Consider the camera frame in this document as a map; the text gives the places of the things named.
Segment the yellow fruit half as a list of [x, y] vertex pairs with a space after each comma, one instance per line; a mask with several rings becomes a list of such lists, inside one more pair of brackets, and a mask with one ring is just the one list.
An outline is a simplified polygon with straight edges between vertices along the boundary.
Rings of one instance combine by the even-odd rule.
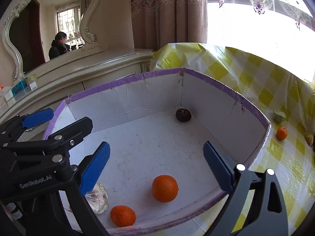
[[91, 209], [95, 214], [102, 214], [109, 207], [107, 190], [102, 184], [97, 182], [92, 191], [85, 195]]

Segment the small orange tangerine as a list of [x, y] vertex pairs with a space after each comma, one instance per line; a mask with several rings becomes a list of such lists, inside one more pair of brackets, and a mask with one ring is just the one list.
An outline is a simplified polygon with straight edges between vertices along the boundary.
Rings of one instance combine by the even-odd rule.
[[281, 126], [276, 131], [276, 137], [278, 140], [283, 141], [287, 138], [288, 132], [285, 127]]

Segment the dark brown round fruit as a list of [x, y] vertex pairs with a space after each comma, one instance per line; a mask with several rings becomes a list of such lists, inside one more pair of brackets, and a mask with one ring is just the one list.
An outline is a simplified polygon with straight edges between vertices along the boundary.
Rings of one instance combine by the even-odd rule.
[[176, 111], [176, 118], [180, 122], [188, 122], [191, 120], [192, 115], [188, 109], [180, 108]]

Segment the small teal box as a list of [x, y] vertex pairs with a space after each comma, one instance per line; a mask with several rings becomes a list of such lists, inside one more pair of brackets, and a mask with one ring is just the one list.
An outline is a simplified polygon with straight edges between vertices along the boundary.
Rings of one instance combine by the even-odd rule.
[[11, 92], [13, 96], [16, 96], [27, 87], [27, 79], [27, 77], [22, 79], [16, 85], [14, 85], [14, 87], [12, 87]]

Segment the white carved dresser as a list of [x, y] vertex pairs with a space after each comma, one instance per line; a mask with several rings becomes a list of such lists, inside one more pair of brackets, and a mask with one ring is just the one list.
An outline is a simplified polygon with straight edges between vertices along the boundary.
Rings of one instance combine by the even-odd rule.
[[29, 87], [1, 107], [1, 122], [20, 114], [31, 114], [46, 108], [56, 110], [62, 101], [76, 93], [113, 80], [149, 71], [152, 50], [121, 48], [103, 51], [49, 69]]

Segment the small white box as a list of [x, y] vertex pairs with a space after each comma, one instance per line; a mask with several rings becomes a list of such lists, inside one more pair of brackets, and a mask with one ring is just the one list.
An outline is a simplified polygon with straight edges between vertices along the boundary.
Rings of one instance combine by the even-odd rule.
[[26, 83], [29, 86], [29, 88], [31, 89], [31, 91], [36, 89], [37, 88], [37, 76], [36, 76], [36, 74], [31, 75], [30, 77], [28, 77], [27, 80], [26, 80]]

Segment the purple-edged cardboard box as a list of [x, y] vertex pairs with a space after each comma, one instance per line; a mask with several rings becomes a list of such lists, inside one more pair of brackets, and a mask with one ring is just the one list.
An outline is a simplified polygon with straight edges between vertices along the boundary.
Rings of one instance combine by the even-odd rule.
[[[176, 111], [192, 118], [180, 122]], [[142, 235], [167, 229], [205, 212], [225, 193], [203, 156], [203, 145], [250, 166], [270, 133], [268, 118], [241, 94], [188, 68], [151, 71], [122, 78], [65, 99], [56, 109], [45, 136], [89, 117], [92, 132], [70, 150], [79, 164], [101, 142], [110, 158], [99, 177], [109, 206], [125, 205], [136, 213], [133, 226], [119, 228], [110, 212], [98, 219], [111, 235]], [[170, 175], [177, 197], [167, 203], [154, 199], [152, 182]]]

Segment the large orange in box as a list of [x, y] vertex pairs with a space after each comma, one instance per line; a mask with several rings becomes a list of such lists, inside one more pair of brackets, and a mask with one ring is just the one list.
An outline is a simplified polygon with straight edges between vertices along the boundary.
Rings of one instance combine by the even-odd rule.
[[152, 182], [152, 195], [155, 200], [162, 203], [173, 201], [178, 190], [177, 181], [170, 175], [159, 175]]

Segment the wrapped yellow fruit far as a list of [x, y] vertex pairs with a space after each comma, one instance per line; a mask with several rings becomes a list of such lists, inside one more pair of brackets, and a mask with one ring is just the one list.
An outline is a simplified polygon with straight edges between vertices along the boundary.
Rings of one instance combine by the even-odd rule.
[[314, 135], [312, 133], [306, 132], [305, 135], [305, 140], [307, 142], [307, 144], [311, 147], [313, 146], [314, 143]]

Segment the green lime wedge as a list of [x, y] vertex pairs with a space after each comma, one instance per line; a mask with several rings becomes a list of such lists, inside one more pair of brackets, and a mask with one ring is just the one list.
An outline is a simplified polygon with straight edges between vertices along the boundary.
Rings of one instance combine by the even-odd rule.
[[280, 109], [273, 110], [273, 119], [276, 123], [280, 124], [286, 120], [286, 114]]

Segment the ornate white mirror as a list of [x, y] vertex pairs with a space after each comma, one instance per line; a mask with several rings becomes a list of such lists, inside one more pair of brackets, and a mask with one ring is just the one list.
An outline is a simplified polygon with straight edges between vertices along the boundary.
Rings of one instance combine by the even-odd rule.
[[14, 0], [1, 19], [1, 51], [18, 82], [102, 51], [89, 21], [99, 0]]

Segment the yellow white checkered tablecloth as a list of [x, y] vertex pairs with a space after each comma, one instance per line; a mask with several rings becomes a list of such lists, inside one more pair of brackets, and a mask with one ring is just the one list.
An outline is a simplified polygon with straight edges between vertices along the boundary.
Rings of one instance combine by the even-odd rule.
[[[199, 43], [167, 44], [153, 53], [151, 70], [186, 67], [199, 71], [239, 92], [271, 122], [265, 147], [251, 168], [271, 167], [283, 191], [292, 235], [314, 235], [314, 147], [305, 133], [314, 133], [314, 85], [268, 60], [232, 47]], [[286, 120], [273, 119], [280, 109]], [[276, 137], [279, 127], [288, 135]]]

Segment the pink patterned drape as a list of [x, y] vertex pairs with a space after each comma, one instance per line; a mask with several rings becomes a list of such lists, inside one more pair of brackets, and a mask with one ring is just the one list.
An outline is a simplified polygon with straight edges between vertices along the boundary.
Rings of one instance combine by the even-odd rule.
[[131, 0], [134, 47], [159, 50], [169, 43], [206, 43], [208, 0]]

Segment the floral sheer curtain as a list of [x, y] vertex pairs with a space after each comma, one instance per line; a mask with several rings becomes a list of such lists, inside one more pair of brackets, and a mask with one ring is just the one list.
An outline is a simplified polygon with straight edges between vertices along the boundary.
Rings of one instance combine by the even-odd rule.
[[314, 81], [314, 11], [304, 0], [208, 0], [208, 42]]

